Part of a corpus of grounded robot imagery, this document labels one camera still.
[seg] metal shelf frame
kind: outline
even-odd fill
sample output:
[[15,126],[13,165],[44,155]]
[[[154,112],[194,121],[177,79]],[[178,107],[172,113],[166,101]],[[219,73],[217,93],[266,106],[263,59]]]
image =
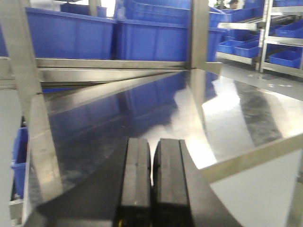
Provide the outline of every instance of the metal shelf frame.
[[282,72],[285,74],[289,74],[296,77],[303,77],[303,54],[302,60],[300,64],[300,68],[291,68],[282,65],[275,65],[266,62],[267,60],[267,44],[275,44],[275,45],[286,45],[286,46],[298,46],[303,47],[303,39],[299,38],[289,38],[289,37],[277,37],[269,35],[269,25],[271,23],[271,15],[275,14],[288,14],[288,15],[296,15],[303,14],[303,6],[296,7],[273,7],[273,0],[268,1],[268,14],[267,14],[267,26],[265,29],[264,42],[263,42],[263,50],[261,56],[261,64],[260,64],[260,72],[264,70],[271,70],[276,72]]

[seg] blue storage crate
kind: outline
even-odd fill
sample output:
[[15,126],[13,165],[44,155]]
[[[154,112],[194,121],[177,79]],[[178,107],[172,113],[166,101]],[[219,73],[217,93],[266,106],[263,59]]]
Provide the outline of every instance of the blue storage crate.
[[262,17],[264,13],[264,7],[252,8],[253,17]]
[[225,29],[210,27],[208,29],[207,61],[216,61],[216,52]]
[[[60,10],[61,12],[66,12],[66,13],[76,13],[76,14],[87,15],[87,16],[90,15],[89,6],[86,5],[65,3],[60,5]],[[106,13],[107,13],[106,7],[100,7],[100,6],[97,7],[98,17],[106,17]]]
[[232,36],[234,37],[235,39],[236,38],[248,38],[248,36],[250,36],[250,31],[248,30],[238,30],[238,29],[229,29],[229,30],[226,30],[226,33],[225,33],[226,36]]
[[217,27],[220,22],[225,21],[225,13],[209,12],[209,27]]
[[110,59],[116,20],[27,8],[36,57]]
[[244,9],[264,8],[264,0],[245,0]]
[[292,68],[300,68],[302,53],[293,51],[282,51],[269,57],[269,62],[277,65],[284,65]]
[[138,3],[154,5],[154,6],[167,6],[167,7],[184,8],[184,9],[190,9],[191,6],[191,0],[135,0],[135,1]]
[[123,20],[118,24],[117,58],[186,61],[188,29],[184,25]]
[[275,7],[283,6],[303,6],[303,0],[275,0]]
[[244,42],[242,41],[235,41],[235,40],[228,40],[223,43],[220,43],[218,46],[218,52],[223,52],[223,53],[230,53],[233,54],[235,53],[235,46],[240,46]]
[[254,58],[258,56],[259,53],[259,47],[258,47],[259,41],[250,41],[247,43],[244,43],[240,46],[234,47],[235,54],[238,56],[246,57],[246,58]]
[[44,94],[46,93],[52,93],[52,92],[58,92],[58,91],[67,91],[67,90],[72,90],[73,88],[70,87],[60,87],[60,88],[43,88],[42,92]]
[[291,46],[287,50],[302,53],[303,52],[303,47]]
[[239,22],[253,18],[253,9],[224,9],[225,18],[223,22]]
[[28,132],[27,128],[20,128],[17,133],[17,137],[14,141],[13,147],[13,159],[11,162],[11,168],[14,170],[14,179],[17,194],[20,198],[23,198],[24,193],[24,179],[25,168],[27,160],[27,142]]
[[134,20],[189,25],[190,10],[128,0],[126,17]]
[[303,20],[276,29],[280,37],[303,38]]
[[3,36],[3,33],[2,33],[1,27],[0,27],[0,56],[4,56],[4,57],[8,56],[8,51],[6,49],[4,36]]

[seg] gray floor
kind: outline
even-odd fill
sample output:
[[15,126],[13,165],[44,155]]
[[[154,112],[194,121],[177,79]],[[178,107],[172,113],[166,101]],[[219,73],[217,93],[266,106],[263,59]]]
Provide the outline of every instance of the gray floor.
[[[222,61],[222,75],[226,77],[303,100],[302,79],[271,72],[259,74],[252,66]],[[21,117],[17,93],[0,91],[0,106],[0,226],[8,227],[11,150]],[[284,227],[300,155],[294,152],[216,182],[212,188],[245,227]]]

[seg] person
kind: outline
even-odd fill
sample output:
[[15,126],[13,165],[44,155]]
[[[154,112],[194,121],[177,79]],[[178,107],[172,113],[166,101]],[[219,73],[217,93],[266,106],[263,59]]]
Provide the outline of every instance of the person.
[[238,3],[239,3],[238,0],[231,0],[229,2],[229,9],[237,9]]

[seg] metal rack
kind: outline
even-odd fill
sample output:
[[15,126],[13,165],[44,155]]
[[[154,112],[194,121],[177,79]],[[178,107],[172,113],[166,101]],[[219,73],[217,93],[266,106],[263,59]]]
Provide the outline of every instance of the metal rack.
[[270,36],[268,25],[271,23],[271,15],[277,15],[277,14],[297,15],[297,14],[302,14],[302,13],[303,13],[303,6],[273,7],[273,0],[269,0],[267,26],[266,26],[266,30],[265,30],[262,58],[261,58],[261,64],[260,64],[261,72],[263,72],[264,70],[270,70],[270,71],[281,72],[281,73],[303,78],[303,55],[302,55],[302,60],[301,60],[299,69],[266,62],[267,44],[303,47],[303,39]]
[[255,58],[246,58],[242,56],[237,56],[234,54],[228,54],[228,53],[217,53],[217,57],[225,58],[232,61],[239,61],[245,64],[255,64],[256,63],[256,70],[259,70],[260,63],[261,63],[261,56],[263,53],[263,46],[264,46],[264,37],[265,37],[265,31],[266,29],[270,28],[270,26],[278,25],[281,23],[285,23],[287,21],[293,20],[293,17],[291,15],[285,14],[271,14],[269,13],[269,1],[265,1],[264,4],[264,14],[261,18],[252,18],[245,21],[240,21],[237,23],[219,23],[218,27],[220,28],[227,28],[227,29],[238,29],[238,30],[249,30],[249,31],[260,31],[260,39],[259,39],[259,55]]
[[[52,4],[53,0],[43,1]],[[30,0],[0,0],[0,3],[1,27],[9,52],[9,58],[0,59],[0,64],[7,69],[5,73],[0,74],[0,87],[7,89],[16,86],[27,119],[31,97],[41,92],[41,84],[66,86],[103,83],[195,68],[219,74],[221,69],[218,62],[206,62],[206,0],[192,1],[187,62],[35,59],[24,10],[24,7],[31,6]],[[97,6],[97,1],[90,0],[89,4],[90,8]]]

